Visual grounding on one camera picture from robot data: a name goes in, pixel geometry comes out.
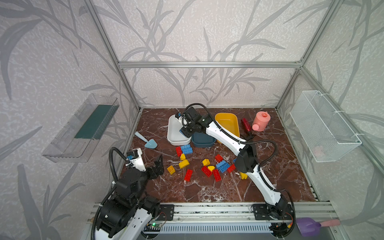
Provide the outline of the yellow long lego brick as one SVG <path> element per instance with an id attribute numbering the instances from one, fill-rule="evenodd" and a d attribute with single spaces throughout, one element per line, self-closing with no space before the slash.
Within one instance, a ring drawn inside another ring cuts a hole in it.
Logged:
<path id="1" fill-rule="evenodd" d="M 183 169 L 185 167 L 187 167 L 189 165 L 189 161 L 188 160 L 182 160 L 180 163 L 179 163 L 179 168 L 180 169 Z"/>

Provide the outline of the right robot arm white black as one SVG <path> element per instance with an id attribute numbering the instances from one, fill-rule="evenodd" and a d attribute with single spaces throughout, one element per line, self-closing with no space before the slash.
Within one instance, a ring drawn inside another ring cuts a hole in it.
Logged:
<path id="1" fill-rule="evenodd" d="M 257 186 L 264 197 L 267 214 L 273 220 L 285 219 L 285 214 L 292 208 L 291 223 L 272 224 L 270 230 L 278 240 L 284 240 L 295 228 L 296 210 L 293 197 L 287 189 L 276 189 L 265 175 L 262 167 L 278 154 L 278 145 L 272 140 L 247 141 L 237 137 L 219 124 L 208 108 L 200 103 L 188 105 L 183 112 L 175 114 L 175 119 L 182 124 L 179 132 L 189 138 L 194 133 L 204 133 L 215 138 L 230 149 L 237 157 L 235 167 L 246 174 Z M 257 145 L 270 143 L 274 147 L 273 153 L 261 161 L 257 156 Z"/>

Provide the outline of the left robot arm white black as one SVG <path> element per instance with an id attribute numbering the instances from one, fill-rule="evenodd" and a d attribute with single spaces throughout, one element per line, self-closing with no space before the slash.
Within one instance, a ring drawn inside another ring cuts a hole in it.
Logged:
<path id="1" fill-rule="evenodd" d="M 128 169 L 118 177 L 114 153 L 128 163 Z M 91 227 L 92 240 L 135 240 L 145 226 L 160 215 L 160 200 L 144 195 L 150 180 L 164 174 L 163 156 L 159 155 L 154 166 L 146 168 L 140 148 L 123 154 L 118 148 L 109 150 L 109 164 L 113 186 L 96 211 Z"/>

